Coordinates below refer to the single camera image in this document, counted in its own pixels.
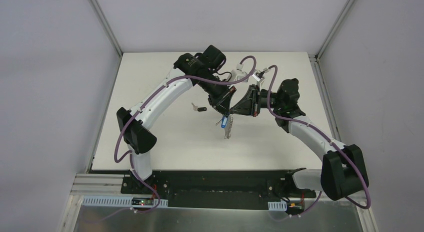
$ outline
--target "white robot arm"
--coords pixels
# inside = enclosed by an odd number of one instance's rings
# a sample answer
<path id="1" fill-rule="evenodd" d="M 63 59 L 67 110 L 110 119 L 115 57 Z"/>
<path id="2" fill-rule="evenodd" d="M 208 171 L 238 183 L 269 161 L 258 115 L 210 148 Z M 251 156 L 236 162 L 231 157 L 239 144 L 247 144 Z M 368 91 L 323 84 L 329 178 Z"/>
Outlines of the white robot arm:
<path id="1" fill-rule="evenodd" d="M 289 179 L 297 188 L 324 191 L 333 200 L 362 190 L 363 187 L 357 174 L 346 160 L 340 157 L 335 145 L 342 148 L 343 153 L 347 154 L 349 159 L 355 163 L 368 186 L 361 150 L 356 145 L 346 146 L 334 139 L 331 141 L 325 139 L 330 137 L 325 134 L 323 136 L 322 132 L 313 129 L 314 124 L 298 107 L 299 82 L 297 79 L 284 80 L 276 93 L 270 93 L 269 104 L 267 104 L 268 97 L 266 96 L 268 91 L 260 90 L 260 83 L 250 85 L 246 95 L 230 108 L 230 101 L 236 89 L 229 85 L 241 81 L 223 83 L 219 78 L 213 76 L 213 73 L 218 71 L 224 63 L 225 56 L 212 45 L 202 54 L 181 55 L 163 82 L 146 99 L 131 107 L 130 110 L 124 108 L 118 110 L 117 117 L 121 134 L 132 151 L 131 164 L 141 179 L 146 179 L 152 174 L 150 150 L 157 139 L 149 130 L 160 114 L 178 96 L 195 84 L 199 84 L 209 94 L 209 104 L 224 118 L 228 118 L 230 114 L 257 116 L 261 108 L 268 108 L 270 111 L 273 109 L 272 113 L 277 115 L 275 119 L 277 125 L 300 139 L 320 158 L 323 162 L 322 170 L 298 169 L 292 173 Z M 237 69 L 244 75 L 241 65 L 238 65 Z M 241 80 L 246 80 L 252 75 L 261 80 L 266 72 L 264 70 L 254 73 L 254 71 L 255 66 L 250 73 L 245 73 L 246 77 Z"/>

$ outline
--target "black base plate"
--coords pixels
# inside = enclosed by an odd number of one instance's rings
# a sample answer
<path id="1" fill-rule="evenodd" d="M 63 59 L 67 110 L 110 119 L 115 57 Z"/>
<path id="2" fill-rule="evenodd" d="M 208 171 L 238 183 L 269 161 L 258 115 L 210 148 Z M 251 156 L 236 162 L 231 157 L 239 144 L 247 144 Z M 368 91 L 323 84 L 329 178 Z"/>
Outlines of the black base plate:
<path id="1" fill-rule="evenodd" d="M 189 171 L 156 170 L 145 181 L 156 185 L 170 207 L 268 209 L 280 197 L 314 198 L 315 192 L 297 189 L 285 180 L 290 170 Z M 131 173 L 124 177 L 121 193 L 151 194 Z"/>

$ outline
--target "key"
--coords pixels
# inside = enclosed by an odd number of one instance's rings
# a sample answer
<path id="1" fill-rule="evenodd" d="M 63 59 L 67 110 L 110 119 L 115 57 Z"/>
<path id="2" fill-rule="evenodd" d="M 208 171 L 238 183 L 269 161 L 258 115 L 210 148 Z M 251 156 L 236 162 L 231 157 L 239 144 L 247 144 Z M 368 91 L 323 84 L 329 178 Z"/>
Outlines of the key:
<path id="1" fill-rule="evenodd" d="M 191 103 L 192 105 L 193 105 L 193 109 L 195 110 L 195 111 L 198 111 L 198 112 L 204 112 L 204 111 L 206 111 L 208 108 L 207 107 L 201 107 L 201 108 L 199 108 L 198 106 L 196 106 L 194 103 Z"/>
<path id="2" fill-rule="evenodd" d="M 192 105 L 193 105 L 193 109 L 195 110 L 195 111 L 197 111 L 198 110 L 198 106 L 196 106 L 194 103 L 191 103 Z"/>

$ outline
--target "white tabletop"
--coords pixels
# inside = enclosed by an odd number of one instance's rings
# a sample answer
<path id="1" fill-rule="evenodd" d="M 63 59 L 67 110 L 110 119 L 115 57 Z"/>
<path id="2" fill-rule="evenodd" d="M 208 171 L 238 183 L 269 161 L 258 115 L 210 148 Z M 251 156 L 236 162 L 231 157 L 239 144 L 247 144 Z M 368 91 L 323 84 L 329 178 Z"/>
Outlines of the white tabletop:
<path id="1" fill-rule="evenodd" d="M 166 76 L 181 53 L 124 53 L 101 137 L 92 164 L 93 170 L 129 169 L 129 158 L 116 164 L 114 148 L 120 130 L 116 111 L 129 109 L 150 93 Z M 221 69 L 231 71 L 247 55 L 254 55 L 258 69 L 276 64 L 279 68 L 273 91 L 284 79 L 299 80 L 298 104 L 324 132 L 330 134 L 318 87 L 307 53 L 238 53 L 226 52 L 227 63 Z M 251 60 L 244 63 L 249 71 Z M 268 89 L 272 72 L 266 74 L 262 88 Z M 249 84 L 236 84 L 234 105 L 245 94 Z M 152 169 L 161 170 L 269 170 L 307 167 L 321 169 L 321 161 L 297 138 L 277 126 L 267 109 L 258 117 L 234 115 L 231 138 L 224 139 L 224 130 L 215 124 L 222 118 L 208 104 L 208 95 L 199 86 L 182 94 L 157 119 L 150 130 L 157 143 L 151 150 Z M 207 107 L 205 112 L 193 110 L 193 102 Z M 127 151 L 121 142 L 119 154 Z"/>

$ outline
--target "metal rod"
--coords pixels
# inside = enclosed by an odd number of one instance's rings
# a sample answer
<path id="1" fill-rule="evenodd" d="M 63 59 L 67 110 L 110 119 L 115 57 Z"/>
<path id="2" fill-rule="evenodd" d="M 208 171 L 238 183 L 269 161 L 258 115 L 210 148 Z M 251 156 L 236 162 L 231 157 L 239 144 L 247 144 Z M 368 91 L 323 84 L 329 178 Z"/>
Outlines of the metal rod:
<path id="1" fill-rule="evenodd" d="M 363 232 L 379 232 L 376 219 L 374 218 L 373 209 L 356 208 Z"/>
<path id="2" fill-rule="evenodd" d="M 110 86 L 109 97 L 107 99 L 106 106 L 104 107 L 103 113 L 101 115 L 101 118 L 102 119 L 101 119 L 100 125 L 97 128 L 97 137 L 95 139 L 95 142 L 93 144 L 93 147 L 90 150 L 91 154 L 88 157 L 88 161 L 86 161 L 86 163 L 85 163 L 85 172 L 86 173 L 89 173 L 90 172 L 90 170 L 92 168 L 92 165 L 93 165 L 94 155 L 96 154 L 97 146 L 99 145 L 101 131 L 102 131 L 103 125 L 105 123 L 106 113 L 108 112 L 109 103 L 111 102 L 112 92 L 113 92 L 114 87 L 115 87 L 115 82 L 117 81 L 118 71 L 119 71 L 119 67 L 121 66 L 121 61 L 122 61 L 122 57 L 119 57 L 119 62 L 118 62 L 118 65 L 116 67 L 116 72 L 115 72 L 115 78 L 113 79 L 113 82 L 112 82 L 112 84 Z"/>
<path id="3" fill-rule="evenodd" d="M 340 29 L 342 23 L 346 20 L 349 11 L 352 9 L 352 7 L 353 7 L 353 5 L 355 4 L 356 1 L 357 0 L 347 0 L 346 4 L 344 5 L 344 7 L 343 7 L 342 11 L 340 12 L 340 14 L 338 15 L 337 19 L 335 20 L 329 34 L 325 38 L 324 43 L 322 44 L 322 46 L 320 47 L 320 49 L 319 49 L 319 51 L 316 55 L 317 61 L 319 61 L 321 59 L 321 57 L 323 56 L 324 52 L 326 51 L 330 42 L 335 37 L 337 31 Z"/>
<path id="4" fill-rule="evenodd" d="M 322 99 L 322 104 L 324 105 L 325 115 L 327 116 L 328 124 L 330 127 L 331 135 L 333 138 L 341 141 L 339 129 L 337 127 L 336 119 L 334 116 L 333 105 L 331 103 L 330 95 L 324 81 L 323 74 L 321 72 L 320 64 L 316 59 L 309 57 L 310 64 L 312 66 L 313 74 L 315 75 L 316 84 L 318 85 L 318 90 Z"/>
<path id="5" fill-rule="evenodd" d="M 57 231 L 73 232 L 80 212 L 83 195 L 70 195 Z"/>
<path id="6" fill-rule="evenodd" d="M 111 29 L 111 26 L 109 25 L 109 22 L 106 19 L 102 8 L 100 7 L 99 2 L 97 0 L 88 0 L 88 1 L 90 2 L 91 7 L 93 8 L 98 20 L 100 21 L 101 26 L 104 29 L 104 32 L 106 33 L 107 37 L 109 38 L 110 43 L 112 43 L 113 47 L 115 48 L 116 53 L 118 54 L 119 57 L 122 57 L 122 54 L 123 54 L 122 48 L 119 45 L 118 40 L 115 37 L 115 35 L 114 35 L 114 33 Z"/>

